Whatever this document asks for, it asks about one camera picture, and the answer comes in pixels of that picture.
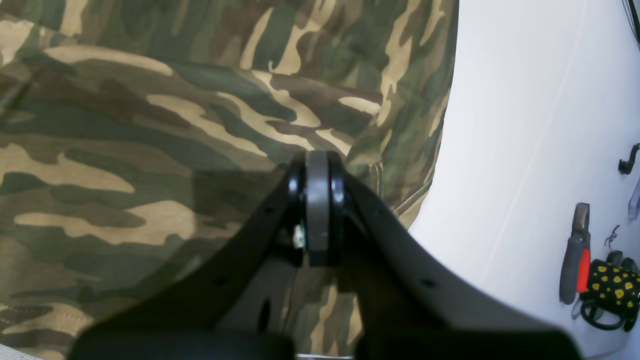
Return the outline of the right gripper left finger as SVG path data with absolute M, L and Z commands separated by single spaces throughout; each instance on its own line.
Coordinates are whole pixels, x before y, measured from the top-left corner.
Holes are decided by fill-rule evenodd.
M 307 185 L 318 151 L 282 180 L 212 259 L 159 294 L 85 331 L 71 360 L 294 360 L 282 310 L 309 250 Z

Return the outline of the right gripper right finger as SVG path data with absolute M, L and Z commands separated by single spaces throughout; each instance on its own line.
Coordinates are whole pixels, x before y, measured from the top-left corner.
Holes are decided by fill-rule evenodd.
M 567 335 L 469 284 L 334 152 L 306 155 L 306 251 L 357 296 L 356 360 L 578 360 Z

